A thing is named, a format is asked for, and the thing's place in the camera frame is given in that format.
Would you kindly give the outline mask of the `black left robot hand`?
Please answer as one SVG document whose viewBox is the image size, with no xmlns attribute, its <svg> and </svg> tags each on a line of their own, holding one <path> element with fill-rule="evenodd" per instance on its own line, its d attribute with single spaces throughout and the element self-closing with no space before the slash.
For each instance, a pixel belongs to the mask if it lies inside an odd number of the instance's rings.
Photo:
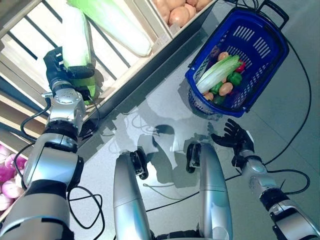
<svg viewBox="0 0 320 240">
<path fill-rule="evenodd" d="M 93 77 L 95 68 L 91 63 L 65 67 L 63 63 L 63 48 L 57 47 L 50 50 L 43 57 L 46 66 L 46 78 L 52 87 L 58 81 L 71 83 L 73 80 L 82 80 Z"/>
</svg>

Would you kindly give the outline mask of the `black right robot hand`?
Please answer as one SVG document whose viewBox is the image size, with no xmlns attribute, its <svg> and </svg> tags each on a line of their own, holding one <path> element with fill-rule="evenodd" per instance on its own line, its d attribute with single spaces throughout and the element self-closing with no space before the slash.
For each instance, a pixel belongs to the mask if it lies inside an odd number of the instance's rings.
<svg viewBox="0 0 320 240">
<path fill-rule="evenodd" d="M 228 118 L 225 123 L 224 136 L 219 136 L 214 133 L 210 136 L 216 144 L 222 147 L 232 148 L 235 156 L 239 156 L 242 151 L 255 151 L 254 141 L 250 135 L 231 118 Z"/>
</svg>

